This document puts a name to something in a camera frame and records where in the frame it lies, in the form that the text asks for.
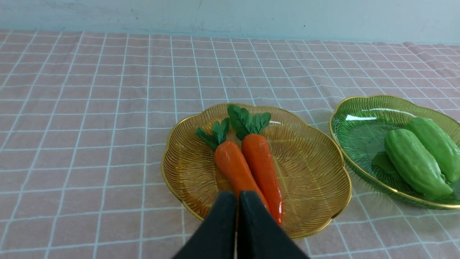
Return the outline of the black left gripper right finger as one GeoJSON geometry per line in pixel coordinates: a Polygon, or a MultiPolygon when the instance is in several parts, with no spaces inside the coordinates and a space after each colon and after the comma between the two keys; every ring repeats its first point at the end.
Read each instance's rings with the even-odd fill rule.
{"type": "Polygon", "coordinates": [[[239,259],[308,259],[275,222],[254,191],[239,196],[237,227],[239,259]]]}

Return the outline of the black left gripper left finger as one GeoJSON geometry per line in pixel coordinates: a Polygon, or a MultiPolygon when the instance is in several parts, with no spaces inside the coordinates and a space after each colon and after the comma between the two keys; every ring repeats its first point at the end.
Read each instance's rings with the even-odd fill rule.
{"type": "Polygon", "coordinates": [[[230,191],[220,191],[195,233],[174,259],[233,259],[237,200],[230,191]]]}

